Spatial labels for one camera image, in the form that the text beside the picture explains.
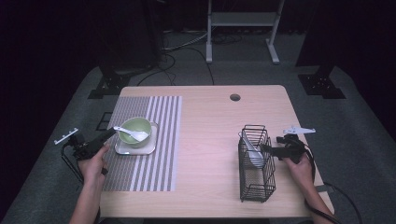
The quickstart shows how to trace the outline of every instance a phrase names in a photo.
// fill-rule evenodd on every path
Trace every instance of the wooden table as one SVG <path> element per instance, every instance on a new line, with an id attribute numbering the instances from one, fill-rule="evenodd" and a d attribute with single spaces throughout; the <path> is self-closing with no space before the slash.
<path id="1" fill-rule="evenodd" d="M 231 100 L 232 94 L 240 96 Z M 239 199 L 238 133 L 265 125 L 276 137 L 300 126 L 282 86 L 127 87 L 120 96 L 182 96 L 174 191 L 104 191 L 102 217 L 308 217 L 304 198 L 275 158 L 276 190 L 265 203 Z M 322 185 L 317 172 L 316 185 Z M 332 208 L 327 192 L 321 192 Z"/>

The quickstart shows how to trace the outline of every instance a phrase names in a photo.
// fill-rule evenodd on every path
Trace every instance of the plate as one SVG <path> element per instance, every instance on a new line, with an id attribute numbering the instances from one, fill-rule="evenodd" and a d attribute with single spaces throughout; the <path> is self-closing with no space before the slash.
<path id="1" fill-rule="evenodd" d="M 155 150 L 158 138 L 158 124 L 151 122 L 151 137 L 144 147 L 131 147 L 130 145 L 122 142 L 120 138 L 117 139 L 114 149 L 121 155 L 148 155 Z"/>

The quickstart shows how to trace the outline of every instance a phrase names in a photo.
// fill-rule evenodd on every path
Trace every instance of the wire basket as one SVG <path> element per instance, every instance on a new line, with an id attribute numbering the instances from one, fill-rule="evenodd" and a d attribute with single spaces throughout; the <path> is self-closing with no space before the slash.
<path id="1" fill-rule="evenodd" d="M 271 146 L 271 140 L 263 125 L 246 125 L 241 134 L 259 151 L 249 150 L 243 138 L 239 139 L 240 199 L 264 203 L 276 190 L 274 158 L 260 150 L 261 144 Z"/>

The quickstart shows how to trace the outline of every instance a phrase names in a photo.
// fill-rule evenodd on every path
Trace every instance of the green bowl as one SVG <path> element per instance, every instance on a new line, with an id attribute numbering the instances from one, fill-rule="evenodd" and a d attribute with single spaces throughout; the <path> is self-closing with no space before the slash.
<path id="1" fill-rule="evenodd" d="M 123 122 L 121 128 L 127 129 L 129 131 L 145 132 L 148 134 L 147 138 L 139 142 L 136 139 L 132 138 L 128 133 L 119 132 L 120 140 L 130 145 L 131 147 L 143 147 L 149 142 L 149 139 L 151 137 L 151 123 L 144 118 L 128 119 Z"/>

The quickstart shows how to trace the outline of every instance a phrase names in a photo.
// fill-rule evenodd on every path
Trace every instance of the striped placemat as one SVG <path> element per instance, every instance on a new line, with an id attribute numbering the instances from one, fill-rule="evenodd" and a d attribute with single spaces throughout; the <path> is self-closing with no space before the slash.
<path id="1" fill-rule="evenodd" d="M 108 128 L 133 117 L 146 118 L 158 124 L 157 146 L 149 155 L 119 155 L 114 149 L 118 136 L 111 137 L 104 191 L 175 190 L 181 103 L 181 96 L 119 98 Z"/>

